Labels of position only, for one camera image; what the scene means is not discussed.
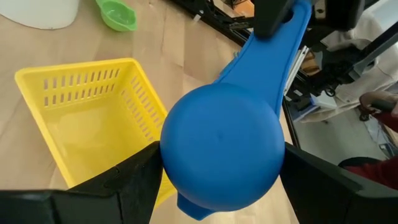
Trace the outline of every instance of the wooden table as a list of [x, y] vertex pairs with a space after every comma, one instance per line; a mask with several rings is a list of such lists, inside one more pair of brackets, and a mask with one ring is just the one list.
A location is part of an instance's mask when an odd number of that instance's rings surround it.
[[[66, 189], [57, 165], [14, 81], [25, 67], [136, 58], [169, 110], [188, 91], [211, 83], [240, 49], [202, 21], [193, 22], [164, 0], [128, 0], [138, 30], [106, 27], [95, 1], [82, 0], [75, 22], [60, 30], [25, 27], [0, 16], [0, 189]], [[289, 130], [281, 116], [285, 140]], [[195, 223], [162, 204], [151, 223]], [[280, 179], [262, 198], [238, 212], [217, 213], [202, 223], [297, 223]]]

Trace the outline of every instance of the blue measuring cup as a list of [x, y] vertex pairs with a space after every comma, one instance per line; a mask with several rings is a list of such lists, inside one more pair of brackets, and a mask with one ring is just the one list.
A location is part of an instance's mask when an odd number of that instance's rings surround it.
[[211, 85], [191, 91], [168, 114], [160, 151], [178, 207], [202, 220], [260, 199], [284, 158], [279, 124], [289, 68], [311, 14], [298, 0], [271, 39], [253, 34]]

